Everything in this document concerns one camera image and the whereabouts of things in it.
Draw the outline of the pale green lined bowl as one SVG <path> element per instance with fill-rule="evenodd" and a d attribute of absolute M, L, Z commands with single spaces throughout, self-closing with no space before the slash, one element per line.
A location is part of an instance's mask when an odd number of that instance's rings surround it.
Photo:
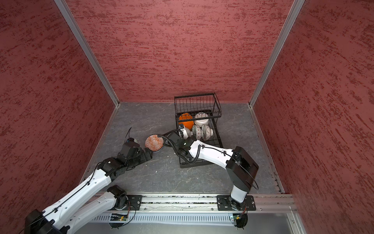
<path fill-rule="evenodd" d="M 188 137 L 191 137 L 192 136 L 192 132 L 190 129 L 184 127 L 183 129 L 181 129 L 182 133 L 183 133 L 183 139 L 187 139 Z"/>

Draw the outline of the red patterned bowl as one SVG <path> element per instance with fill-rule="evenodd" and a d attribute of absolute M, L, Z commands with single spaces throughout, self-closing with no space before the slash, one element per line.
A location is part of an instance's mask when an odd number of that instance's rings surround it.
<path fill-rule="evenodd" d="M 145 141 L 145 147 L 149 148 L 153 152 L 161 150 L 164 146 L 164 140 L 158 135 L 151 135 Z"/>

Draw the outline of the white lattice patterned bowl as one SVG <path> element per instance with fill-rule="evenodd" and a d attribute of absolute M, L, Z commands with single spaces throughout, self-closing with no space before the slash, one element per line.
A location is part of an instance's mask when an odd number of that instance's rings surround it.
<path fill-rule="evenodd" d="M 201 127 L 203 136 L 202 139 L 203 141 L 210 140 L 214 136 L 214 131 L 209 127 L 208 124 L 203 124 Z"/>

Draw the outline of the orange square bowl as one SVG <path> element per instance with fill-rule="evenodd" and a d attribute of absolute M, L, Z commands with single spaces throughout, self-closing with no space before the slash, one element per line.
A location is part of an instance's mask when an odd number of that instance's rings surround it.
<path fill-rule="evenodd" d="M 184 125 L 187 129 L 192 130 L 194 126 L 194 121 L 192 120 L 192 115 L 190 113 L 183 113 L 179 116 L 179 123 Z"/>

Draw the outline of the grey green patterned bowl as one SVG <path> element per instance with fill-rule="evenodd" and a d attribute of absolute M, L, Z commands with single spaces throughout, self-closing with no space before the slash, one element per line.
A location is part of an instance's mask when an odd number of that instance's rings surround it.
<path fill-rule="evenodd" d="M 196 137 L 197 140 L 200 140 L 203 136 L 203 132 L 201 130 L 201 127 L 199 127 L 197 125 L 193 125 L 192 134 Z"/>

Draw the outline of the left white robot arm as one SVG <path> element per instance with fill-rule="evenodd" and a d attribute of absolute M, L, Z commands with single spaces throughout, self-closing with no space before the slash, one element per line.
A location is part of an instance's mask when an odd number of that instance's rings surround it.
<path fill-rule="evenodd" d="M 119 186 L 108 187 L 117 177 L 153 157 L 149 148 L 142 149 L 134 140 L 126 141 L 115 158 L 98 163 L 93 173 L 66 196 L 43 211 L 34 210 L 25 219 L 24 234 L 74 234 L 98 215 L 111 209 L 129 216 L 139 204 Z M 101 189 L 107 192 L 89 200 Z"/>

